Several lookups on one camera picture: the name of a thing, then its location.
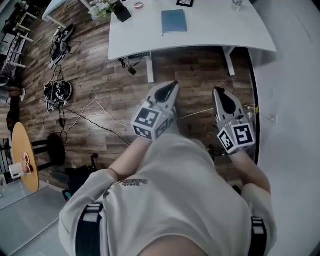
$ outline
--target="checkered cloth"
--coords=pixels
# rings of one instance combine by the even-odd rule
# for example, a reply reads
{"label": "checkered cloth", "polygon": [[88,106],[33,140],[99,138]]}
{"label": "checkered cloth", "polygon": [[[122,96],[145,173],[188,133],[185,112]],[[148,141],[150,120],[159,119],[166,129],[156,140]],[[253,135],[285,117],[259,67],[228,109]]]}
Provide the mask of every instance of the checkered cloth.
{"label": "checkered cloth", "polygon": [[20,36],[20,33],[18,33],[18,35],[14,38],[14,40],[10,46],[9,53],[8,53],[3,65],[2,65],[0,76],[5,76],[7,78],[11,77],[12,72],[16,68],[15,65],[11,64],[10,62],[11,62],[12,55],[14,54],[14,50],[16,48],[19,36]]}

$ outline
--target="person's foot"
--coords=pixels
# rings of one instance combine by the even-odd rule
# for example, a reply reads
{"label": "person's foot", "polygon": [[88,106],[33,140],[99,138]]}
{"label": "person's foot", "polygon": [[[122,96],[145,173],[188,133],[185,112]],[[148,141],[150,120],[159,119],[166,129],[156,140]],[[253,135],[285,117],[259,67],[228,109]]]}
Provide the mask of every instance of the person's foot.
{"label": "person's foot", "polygon": [[21,90],[21,95],[20,95],[20,100],[21,100],[21,102],[23,102],[24,101],[24,99],[25,99],[25,95],[26,95],[26,89],[25,88],[23,88],[22,90]]}

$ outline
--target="flower pot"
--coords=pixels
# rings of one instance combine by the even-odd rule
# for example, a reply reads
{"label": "flower pot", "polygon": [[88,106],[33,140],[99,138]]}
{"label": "flower pot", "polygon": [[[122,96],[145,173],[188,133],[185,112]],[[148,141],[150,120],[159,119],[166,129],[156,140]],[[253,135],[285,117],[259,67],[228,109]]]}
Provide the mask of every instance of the flower pot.
{"label": "flower pot", "polygon": [[129,18],[131,18],[131,14],[129,10],[122,4],[120,0],[116,1],[113,5],[113,12],[118,18],[119,21],[125,22]]}

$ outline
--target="blue notebook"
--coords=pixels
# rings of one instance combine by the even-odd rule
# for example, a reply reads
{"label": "blue notebook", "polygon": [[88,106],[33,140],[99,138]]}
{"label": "blue notebook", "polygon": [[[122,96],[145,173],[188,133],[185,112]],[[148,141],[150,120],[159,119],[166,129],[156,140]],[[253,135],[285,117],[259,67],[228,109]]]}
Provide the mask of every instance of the blue notebook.
{"label": "blue notebook", "polygon": [[169,32],[187,32],[186,16],[183,9],[179,10],[163,10],[162,33]]}

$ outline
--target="round wooden table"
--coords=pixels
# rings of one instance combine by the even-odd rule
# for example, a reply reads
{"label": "round wooden table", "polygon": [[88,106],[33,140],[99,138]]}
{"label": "round wooden table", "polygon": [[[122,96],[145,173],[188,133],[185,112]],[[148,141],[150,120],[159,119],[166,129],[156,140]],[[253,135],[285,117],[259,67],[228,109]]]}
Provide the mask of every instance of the round wooden table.
{"label": "round wooden table", "polygon": [[[34,149],[34,147],[42,145],[47,146]],[[22,162],[22,152],[26,152],[29,156],[33,171],[30,175],[22,176],[21,179],[32,192],[39,189],[39,171],[55,165],[62,165],[66,159],[65,147],[58,135],[53,133],[46,140],[31,142],[25,127],[20,122],[17,122],[13,129],[12,151],[15,163]],[[35,155],[44,152],[49,153],[51,162],[37,166]]]}

